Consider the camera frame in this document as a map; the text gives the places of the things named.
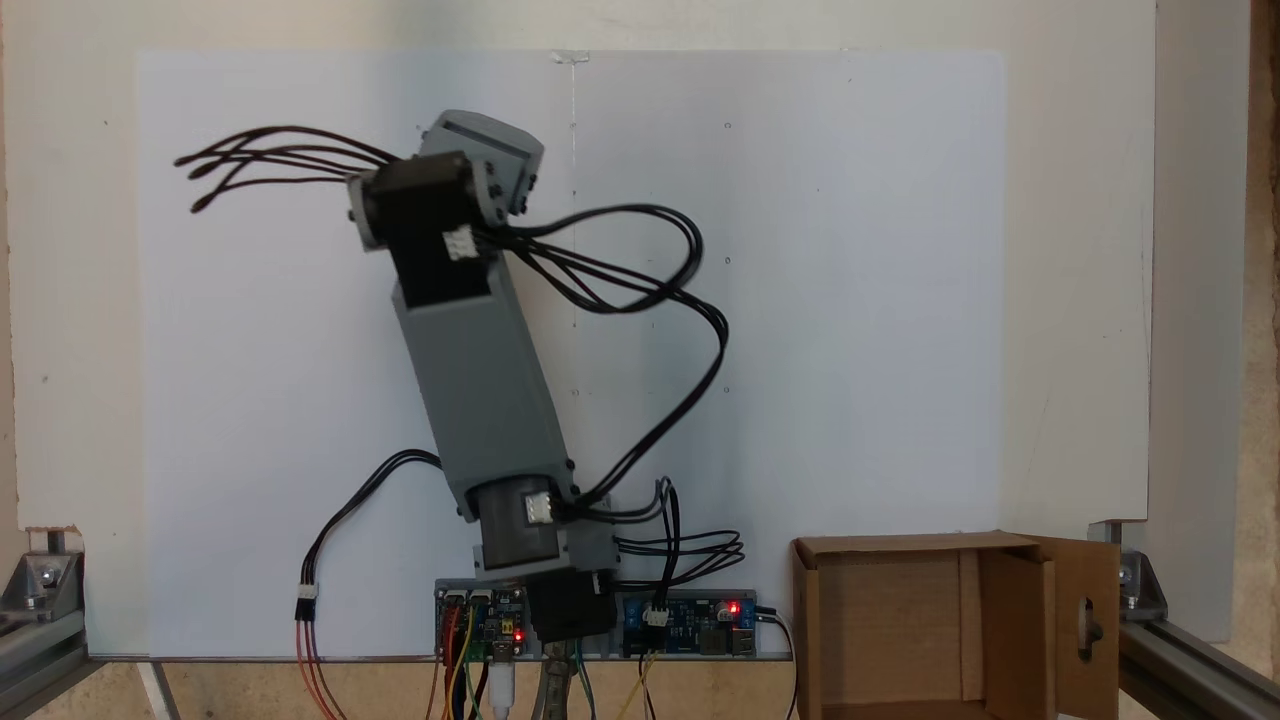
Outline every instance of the robotic arm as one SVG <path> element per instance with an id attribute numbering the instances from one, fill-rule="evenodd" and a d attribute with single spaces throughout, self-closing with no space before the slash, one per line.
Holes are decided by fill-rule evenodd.
<path id="1" fill-rule="evenodd" d="M 449 110 L 413 158 L 348 178 L 351 218 L 398 274 L 392 304 L 458 515 L 480 523 L 477 579 L 524 578 L 545 642 L 607 632 L 613 529 L 561 521 L 573 461 L 500 250 L 486 231 L 526 209 L 543 145 Z"/>

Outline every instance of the yellow wire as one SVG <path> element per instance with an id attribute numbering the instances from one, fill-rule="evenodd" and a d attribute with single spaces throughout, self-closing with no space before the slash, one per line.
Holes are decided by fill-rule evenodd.
<path id="1" fill-rule="evenodd" d="M 640 685 L 644 684 L 644 679 L 649 676 L 649 669 L 653 667 L 654 660 L 658 660 L 658 653 L 650 655 L 649 660 L 645 661 L 644 671 L 640 673 L 639 678 L 636 678 L 636 684 L 631 685 L 631 692 L 627 693 L 627 701 L 622 703 L 622 710 L 618 711 L 617 720 L 622 720 L 622 717 L 627 714 L 627 707 L 631 707 L 631 701 L 635 700 L 636 692 L 640 689 Z"/>
<path id="2" fill-rule="evenodd" d="M 453 687 L 458 683 L 458 675 L 465 671 L 467 662 L 467 646 L 471 644 L 471 630 L 476 629 L 476 609 L 472 605 L 471 610 L 467 611 L 467 637 L 462 641 L 462 655 L 460 655 L 460 665 L 453 670 L 453 676 L 449 678 L 449 694 L 444 696 L 444 701 L 448 702 L 445 707 L 449 708 L 449 720 L 453 717 Z"/>

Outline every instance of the orange wire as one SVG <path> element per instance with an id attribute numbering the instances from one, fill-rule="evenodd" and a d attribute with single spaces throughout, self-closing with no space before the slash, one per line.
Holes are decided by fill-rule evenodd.
<path id="1" fill-rule="evenodd" d="M 311 682 L 307 679 L 307 669 L 306 665 L 303 665 L 302 662 L 302 623 L 297 623 L 297 632 L 294 633 L 293 644 L 298 650 L 298 671 L 302 673 L 302 684 L 307 687 L 307 694 L 311 696 L 311 700 L 316 703 L 316 707 L 319 707 L 320 711 L 324 712 L 328 720 L 337 720 L 333 715 L 329 714 L 329 708 L 325 707 L 323 702 L 320 702 L 320 696 L 316 694 L 316 691 L 312 689 L 311 687 Z"/>
<path id="2" fill-rule="evenodd" d="M 444 687 L 449 687 L 449 678 L 453 676 L 453 673 L 457 673 L 457 669 L 453 667 L 452 659 L 453 659 L 453 632 L 454 632 L 453 626 L 457 625 L 458 623 L 458 612 L 461 612 L 461 610 L 451 607 L 444 620 Z M 440 711 L 440 720 L 449 720 L 449 717 L 452 717 L 453 715 L 452 710 L 453 710 L 453 698 L 451 697 L 444 698 L 444 708 Z"/>
<path id="3" fill-rule="evenodd" d="M 329 698 L 325 701 L 325 707 L 333 705 L 333 707 L 329 707 L 329 714 L 340 717 L 342 720 L 347 720 L 347 716 L 342 712 L 342 707 L 338 705 L 338 698 L 333 697 L 333 692 L 329 691 L 329 683 L 324 679 L 324 667 L 320 667 L 320 651 L 316 650 L 315 623 L 307 623 L 303 626 L 303 630 L 307 646 L 307 659 L 311 660 L 311 683 L 315 684 L 317 694 L 320 691 L 324 691 L 324 697 Z"/>
<path id="4" fill-rule="evenodd" d="M 440 659 L 431 661 L 431 696 L 426 701 L 426 720 L 431 720 L 431 708 L 435 707 L 435 683 L 440 679 Z"/>

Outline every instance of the red wire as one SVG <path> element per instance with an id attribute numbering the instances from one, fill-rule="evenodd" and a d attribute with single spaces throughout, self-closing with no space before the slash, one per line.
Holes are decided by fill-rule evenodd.
<path id="1" fill-rule="evenodd" d="M 329 714 L 329 708 L 325 706 L 324 702 L 320 701 L 320 694 L 311 687 L 311 680 L 307 679 L 306 665 L 303 665 L 302 662 L 302 623 L 297 623 L 297 630 L 294 633 L 293 644 L 294 647 L 297 647 L 298 651 L 298 670 L 302 673 L 302 684 L 307 687 L 307 694 L 311 696 L 311 700 L 315 701 L 316 707 L 319 707 L 320 711 L 324 712 L 328 720 L 338 720 L 337 717 Z M 310 656 L 311 652 L 308 647 L 307 657 L 310 659 Z"/>
<path id="2" fill-rule="evenodd" d="M 316 691 L 316 700 L 320 701 L 320 710 L 324 712 L 328 720 L 339 720 L 338 715 L 329 707 L 325 701 L 324 694 L 320 691 L 320 679 L 316 676 L 316 651 L 315 639 L 311 635 L 314 625 L 311 623 L 302 624 L 302 648 L 307 653 L 307 671 L 311 673 L 311 687 Z"/>
<path id="3" fill-rule="evenodd" d="M 451 688 L 451 679 L 456 669 L 453 667 L 453 633 L 458 623 L 458 612 L 461 610 L 451 607 L 445 614 L 444 620 L 444 687 Z M 448 720 L 451 708 L 453 707 L 453 698 L 444 698 L 444 710 L 440 711 L 440 720 Z"/>
<path id="4" fill-rule="evenodd" d="M 342 706 L 338 705 L 338 698 L 333 697 L 333 691 L 329 689 L 328 680 L 324 679 L 324 667 L 320 666 L 320 651 L 316 650 L 316 624 L 307 623 L 303 628 L 306 630 L 307 651 L 312 657 L 311 661 L 311 682 L 315 683 L 316 675 L 320 678 L 320 683 L 316 685 L 316 693 L 324 691 L 324 697 L 329 698 L 326 705 L 332 706 L 330 712 L 337 715 L 340 720 L 347 720 L 347 715 L 342 711 Z"/>

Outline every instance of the white wall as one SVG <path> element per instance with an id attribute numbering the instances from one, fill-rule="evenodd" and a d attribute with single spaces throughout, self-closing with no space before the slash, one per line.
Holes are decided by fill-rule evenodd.
<path id="1" fill-rule="evenodd" d="M 1151 502 L 1140 547 L 1171 619 L 1225 641 L 1243 370 L 1249 3 L 1161 0 L 1157 28 Z"/>
<path id="2" fill-rule="evenodd" d="M 4 12 L 19 521 L 84 533 L 96 653 L 147 652 L 141 47 L 1001 50 L 1001 516 L 1011 529 L 1083 536 L 1089 521 L 1144 514 L 1153 0 L 9 0 Z"/>

